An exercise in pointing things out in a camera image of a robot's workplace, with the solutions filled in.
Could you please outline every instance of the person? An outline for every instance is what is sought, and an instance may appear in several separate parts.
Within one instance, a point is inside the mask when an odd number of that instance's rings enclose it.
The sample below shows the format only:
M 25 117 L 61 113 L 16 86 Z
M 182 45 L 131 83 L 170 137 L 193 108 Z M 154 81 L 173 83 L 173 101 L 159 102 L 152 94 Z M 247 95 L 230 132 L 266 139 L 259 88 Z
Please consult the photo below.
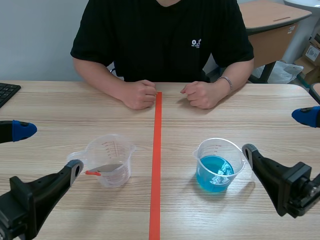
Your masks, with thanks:
M 214 83 L 203 72 L 210 54 L 226 68 Z M 154 104 L 156 82 L 188 83 L 191 106 L 211 109 L 254 68 L 237 0 L 89 0 L 71 55 L 86 82 L 135 110 Z

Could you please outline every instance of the clear plastic cup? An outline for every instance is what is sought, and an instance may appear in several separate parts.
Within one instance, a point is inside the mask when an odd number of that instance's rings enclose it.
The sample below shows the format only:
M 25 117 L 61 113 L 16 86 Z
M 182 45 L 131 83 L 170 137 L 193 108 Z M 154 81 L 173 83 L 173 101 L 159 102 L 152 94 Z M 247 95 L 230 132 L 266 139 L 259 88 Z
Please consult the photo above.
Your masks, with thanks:
M 96 138 L 84 151 L 71 153 L 67 161 L 81 160 L 87 170 L 102 166 L 118 166 L 109 172 L 100 172 L 97 180 L 107 188 L 116 188 L 128 181 L 131 176 L 131 155 L 136 146 L 125 137 L 110 134 Z
M 210 138 L 193 153 L 197 159 L 196 179 L 207 191 L 221 192 L 245 167 L 245 156 L 231 141 Z

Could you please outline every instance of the black keyboard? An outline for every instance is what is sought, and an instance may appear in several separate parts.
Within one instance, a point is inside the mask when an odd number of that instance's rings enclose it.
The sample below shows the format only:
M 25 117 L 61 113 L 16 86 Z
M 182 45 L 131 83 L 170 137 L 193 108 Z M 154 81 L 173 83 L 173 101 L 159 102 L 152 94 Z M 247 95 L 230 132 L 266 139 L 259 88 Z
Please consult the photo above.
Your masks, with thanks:
M 20 89 L 19 85 L 0 83 L 0 108 Z

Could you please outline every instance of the silver bracelet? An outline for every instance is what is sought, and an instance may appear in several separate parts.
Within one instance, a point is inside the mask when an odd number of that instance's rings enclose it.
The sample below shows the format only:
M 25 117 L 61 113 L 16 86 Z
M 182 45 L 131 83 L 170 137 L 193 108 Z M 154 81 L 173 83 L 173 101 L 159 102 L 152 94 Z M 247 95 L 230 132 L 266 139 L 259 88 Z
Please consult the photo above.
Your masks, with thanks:
M 218 80 L 219 80 L 219 79 L 225 79 L 225 80 L 228 81 L 228 83 L 229 83 L 229 85 L 230 85 L 230 92 L 229 92 L 229 94 L 228 94 L 228 96 L 229 96 L 229 95 L 233 92 L 232 82 L 231 82 L 230 79 L 229 79 L 228 77 L 226 77 L 226 76 L 221 76 L 221 77 L 218 78 Z

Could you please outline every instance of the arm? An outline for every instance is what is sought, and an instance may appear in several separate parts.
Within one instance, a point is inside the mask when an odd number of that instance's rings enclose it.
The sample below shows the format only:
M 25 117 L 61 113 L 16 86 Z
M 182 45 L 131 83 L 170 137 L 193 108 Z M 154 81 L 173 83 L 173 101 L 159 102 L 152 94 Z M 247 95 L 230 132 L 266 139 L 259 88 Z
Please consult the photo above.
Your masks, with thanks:
M 116 58 L 117 40 L 112 31 L 109 1 L 89 0 L 74 39 L 71 55 L 76 71 L 94 88 L 121 100 L 135 110 L 151 107 L 156 99 L 156 85 L 150 81 L 124 82 L 106 66 Z
M 254 70 L 254 65 L 255 62 L 254 59 L 252 59 L 249 61 L 235 62 L 225 69 L 222 76 L 229 78 L 229 80 L 232 82 L 233 92 L 242 88 L 246 84 L 248 78 Z M 211 84 L 217 85 L 217 88 L 221 89 L 220 100 L 225 98 L 230 93 L 230 85 L 224 78 L 220 78 L 215 83 Z
M 246 27 L 237 0 L 216 0 L 217 14 L 212 42 L 212 55 L 215 62 L 226 68 L 222 77 L 232 83 L 232 90 L 243 87 L 254 69 L 254 51 L 249 42 Z M 214 83 L 193 82 L 181 91 L 187 94 L 191 106 L 211 109 L 230 94 L 230 84 L 224 79 Z
M 122 99 L 126 83 L 109 72 L 103 64 L 77 58 L 73 58 L 73 64 L 88 84 L 118 100 Z
M 156 85 L 148 80 L 124 82 L 101 63 L 73 58 L 74 67 L 94 88 L 121 100 L 127 107 L 142 110 L 156 100 Z

